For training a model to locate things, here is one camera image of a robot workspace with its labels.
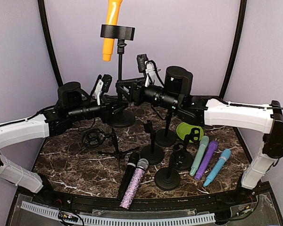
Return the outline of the black handheld microphone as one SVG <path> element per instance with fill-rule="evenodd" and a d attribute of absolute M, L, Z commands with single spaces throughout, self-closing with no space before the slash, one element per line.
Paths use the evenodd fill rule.
<path fill-rule="evenodd" d="M 117 199 L 119 201 L 121 201 L 124 197 L 124 194 L 130 184 L 130 181 L 132 179 L 138 161 L 139 161 L 139 154 L 137 152 L 133 152 L 128 159 L 127 167 L 124 176 L 122 177 L 122 181 L 118 190 Z"/>

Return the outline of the lime green plate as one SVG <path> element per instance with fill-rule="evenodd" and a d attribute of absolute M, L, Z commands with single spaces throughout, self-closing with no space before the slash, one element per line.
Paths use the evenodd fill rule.
<path fill-rule="evenodd" d="M 192 140 L 189 141 L 189 143 L 198 143 L 201 141 L 201 139 L 204 136 L 204 131 L 203 128 L 200 126 L 194 126 L 187 124 L 185 122 L 180 123 L 177 128 L 176 128 L 176 133 L 177 136 L 181 139 L 184 140 L 185 135 L 189 135 L 191 130 L 194 132 L 195 137 L 192 138 Z"/>

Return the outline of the black round-base stand mint mic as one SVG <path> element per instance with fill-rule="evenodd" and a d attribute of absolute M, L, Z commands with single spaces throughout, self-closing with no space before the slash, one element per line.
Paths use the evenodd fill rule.
<path fill-rule="evenodd" d="M 177 157 L 172 153 L 169 158 L 168 167 L 159 169 L 154 177 L 156 186 L 164 191 L 172 191 L 176 189 L 181 181 L 179 173 L 174 169 L 177 165 Z"/>

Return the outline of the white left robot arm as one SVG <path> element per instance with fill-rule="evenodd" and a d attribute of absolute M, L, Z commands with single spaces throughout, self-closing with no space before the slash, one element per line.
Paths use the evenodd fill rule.
<path fill-rule="evenodd" d="M 35 115 L 0 124 L 0 149 L 28 140 L 54 137 L 63 134 L 74 122 L 100 118 L 106 123 L 111 117 L 128 107 L 109 95 L 101 95 L 103 82 L 96 85 L 96 99 L 81 88 L 79 82 L 68 82 L 58 88 L 55 105 L 38 111 Z M 13 163 L 0 154 L 0 178 L 37 194 L 47 205 L 57 202 L 57 194 L 44 176 L 33 173 Z"/>

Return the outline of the orange microphone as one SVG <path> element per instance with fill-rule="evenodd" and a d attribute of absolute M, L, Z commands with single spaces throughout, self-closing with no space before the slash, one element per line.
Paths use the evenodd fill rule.
<path fill-rule="evenodd" d="M 109 0 L 106 23 L 103 25 L 102 36 L 104 38 L 102 59 L 103 61 L 110 61 L 113 55 L 115 34 L 119 18 L 119 11 L 122 0 Z"/>

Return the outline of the black round-base stand front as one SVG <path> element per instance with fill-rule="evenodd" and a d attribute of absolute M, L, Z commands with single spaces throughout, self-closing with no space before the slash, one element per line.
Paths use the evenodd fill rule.
<path fill-rule="evenodd" d="M 150 134 L 150 145 L 146 145 L 141 150 L 141 158 L 148 160 L 149 165 L 156 165 L 163 161 L 165 153 L 164 150 L 155 144 L 156 131 L 153 128 L 152 121 L 147 120 L 143 124 L 146 133 Z"/>

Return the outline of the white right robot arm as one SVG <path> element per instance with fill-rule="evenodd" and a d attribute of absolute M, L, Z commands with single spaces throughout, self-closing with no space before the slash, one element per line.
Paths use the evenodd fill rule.
<path fill-rule="evenodd" d="M 242 204 L 272 164 L 283 157 L 283 108 L 278 101 L 264 105 L 226 102 L 218 97 L 192 96 L 193 74 L 179 66 L 166 69 L 164 86 L 149 78 L 121 80 L 116 84 L 126 100 L 136 106 L 144 102 L 172 111 L 177 118 L 195 126 L 229 126 L 262 132 L 259 153 L 241 177 L 231 200 Z"/>

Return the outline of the black round-base stand blue mic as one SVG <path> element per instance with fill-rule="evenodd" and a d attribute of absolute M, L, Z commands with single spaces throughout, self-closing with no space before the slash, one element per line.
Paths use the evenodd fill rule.
<path fill-rule="evenodd" d="M 175 169 L 179 171 L 190 170 L 194 158 L 190 152 L 187 151 L 187 145 L 190 141 L 199 142 L 200 141 L 200 128 L 191 128 L 190 133 L 184 136 L 182 143 L 177 143 L 173 147 L 173 151 L 176 156 Z"/>

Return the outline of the black round-base stand purple mic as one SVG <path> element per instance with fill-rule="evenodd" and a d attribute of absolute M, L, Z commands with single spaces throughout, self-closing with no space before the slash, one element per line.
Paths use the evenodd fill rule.
<path fill-rule="evenodd" d="M 169 129 L 173 113 L 168 111 L 166 114 L 166 126 L 156 132 L 156 143 L 160 146 L 169 147 L 176 142 L 176 134 Z"/>

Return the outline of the mint green microphone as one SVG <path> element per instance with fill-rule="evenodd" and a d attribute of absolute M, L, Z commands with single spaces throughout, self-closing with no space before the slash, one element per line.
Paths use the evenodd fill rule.
<path fill-rule="evenodd" d="M 208 144 L 209 144 L 209 137 L 203 136 L 203 138 L 200 141 L 199 148 L 197 150 L 195 159 L 194 159 L 193 164 L 191 166 L 190 176 L 194 176 L 196 174 L 196 172 L 197 172 L 197 170 L 200 166 L 200 163 L 202 161 L 203 154 L 204 154 Z"/>

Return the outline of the black round-base stand orange mic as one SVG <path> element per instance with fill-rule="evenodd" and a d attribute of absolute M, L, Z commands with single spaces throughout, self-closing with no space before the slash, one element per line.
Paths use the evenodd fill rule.
<path fill-rule="evenodd" d="M 126 40 L 133 41 L 135 28 L 133 27 L 125 27 L 125 26 L 117 26 L 116 31 L 114 32 L 115 39 L 117 39 L 117 54 L 118 54 L 118 80 L 122 80 L 122 67 L 123 67 L 123 54 L 125 53 Z M 135 114 L 128 110 L 123 110 L 123 114 L 118 117 L 112 117 L 112 119 L 108 122 L 108 125 L 115 128 L 127 128 L 134 124 L 135 122 Z"/>

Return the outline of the black front table rail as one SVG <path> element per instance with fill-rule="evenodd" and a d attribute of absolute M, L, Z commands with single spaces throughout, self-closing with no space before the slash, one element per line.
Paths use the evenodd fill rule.
<path fill-rule="evenodd" d="M 129 211 L 172 211 L 193 210 L 197 212 L 222 212 L 240 204 L 254 203 L 257 201 L 258 190 L 243 191 L 242 189 L 207 194 L 200 196 L 162 198 L 162 199 L 134 199 Z M 68 194 L 50 191 L 51 201 L 44 196 L 35 194 L 34 200 L 44 204 L 53 205 L 73 212 L 91 213 L 94 210 L 125 211 L 120 207 L 120 201 L 116 198 L 100 198 L 83 195 Z"/>

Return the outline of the blue microphone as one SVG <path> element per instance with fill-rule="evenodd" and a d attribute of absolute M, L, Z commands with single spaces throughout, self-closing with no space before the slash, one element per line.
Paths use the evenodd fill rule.
<path fill-rule="evenodd" d="M 221 153 L 217 163 L 215 164 L 215 166 L 213 167 L 213 169 L 211 170 L 209 175 L 206 177 L 206 180 L 204 182 L 205 187 L 207 187 L 208 185 L 211 184 L 211 182 L 214 181 L 214 179 L 216 178 L 216 176 L 218 175 L 218 173 L 220 172 L 220 170 L 222 169 L 224 164 L 227 162 L 227 160 L 230 158 L 230 156 L 231 156 L 231 150 L 230 149 L 225 149 Z"/>

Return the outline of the black tripod microphone stand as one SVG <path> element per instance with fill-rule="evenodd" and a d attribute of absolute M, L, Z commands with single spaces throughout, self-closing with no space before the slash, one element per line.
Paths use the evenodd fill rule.
<path fill-rule="evenodd" d="M 84 147 L 88 149 L 95 149 L 95 148 L 100 147 L 102 144 L 104 144 L 106 140 L 108 140 L 108 146 L 113 147 L 114 151 L 112 152 L 98 151 L 98 154 L 110 155 L 117 159 L 118 170 L 120 173 L 120 180 L 122 180 L 121 179 L 121 169 L 120 169 L 121 160 L 123 160 L 129 152 L 137 151 L 140 149 L 140 147 L 137 146 L 127 151 L 120 151 L 119 145 L 118 145 L 117 134 L 113 128 L 111 129 L 110 133 L 106 133 L 102 129 L 99 129 L 99 128 L 87 130 L 82 137 L 82 144 Z"/>

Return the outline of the glitter purple silver-head microphone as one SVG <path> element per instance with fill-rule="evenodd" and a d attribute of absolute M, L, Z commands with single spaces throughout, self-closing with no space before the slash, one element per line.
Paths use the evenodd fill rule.
<path fill-rule="evenodd" d="M 129 183 L 129 186 L 123 196 L 123 199 L 120 203 L 120 207 L 124 208 L 124 209 L 129 209 L 132 201 L 138 191 L 140 182 L 145 174 L 145 171 L 147 170 L 149 166 L 149 162 L 147 159 L 145 158 L 141 158 L 138 162 L 137 162 L 137 167 L 133 173 L 133 176 L 131 178 L 131 181 Z"/>

